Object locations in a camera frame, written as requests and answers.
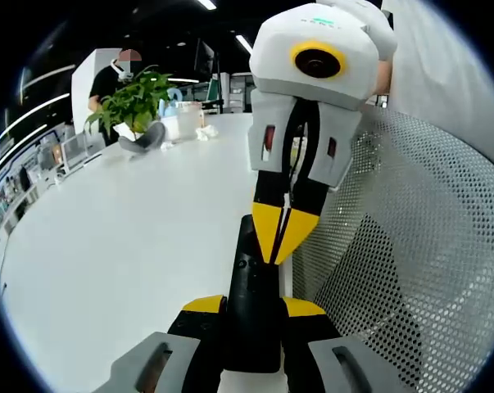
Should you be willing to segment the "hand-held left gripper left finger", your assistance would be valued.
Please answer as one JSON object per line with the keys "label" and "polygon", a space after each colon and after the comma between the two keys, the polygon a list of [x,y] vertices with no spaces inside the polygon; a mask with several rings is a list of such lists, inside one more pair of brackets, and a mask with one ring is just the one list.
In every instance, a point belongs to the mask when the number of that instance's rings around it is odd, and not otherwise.
{"label": "hand-held left gripper left finger", "polygon": [[111,365],[97,392],[217,392],[224,371],[226,297],[187,303],[167,332],[154,332]]}

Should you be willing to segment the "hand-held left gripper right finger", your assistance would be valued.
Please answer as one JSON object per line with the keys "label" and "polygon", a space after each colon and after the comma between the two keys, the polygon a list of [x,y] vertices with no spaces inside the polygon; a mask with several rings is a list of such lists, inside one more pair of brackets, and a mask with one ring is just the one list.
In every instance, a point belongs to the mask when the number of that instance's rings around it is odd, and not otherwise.
{"label": "hand-held left gripper right finger", "polygon": [[397,369],[318,305],[284,297],[283,370],[291,392],[404,392]]}

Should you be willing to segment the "person's right hand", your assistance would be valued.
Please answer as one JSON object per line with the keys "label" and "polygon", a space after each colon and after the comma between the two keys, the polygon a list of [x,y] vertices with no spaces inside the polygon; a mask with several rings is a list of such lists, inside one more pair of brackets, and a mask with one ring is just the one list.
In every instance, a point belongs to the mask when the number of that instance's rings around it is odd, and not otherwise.
{"label": "person's right hand", "polygon": [[392,61],[380,61],[374,95],[382,96],[390,93],[392,83]]}

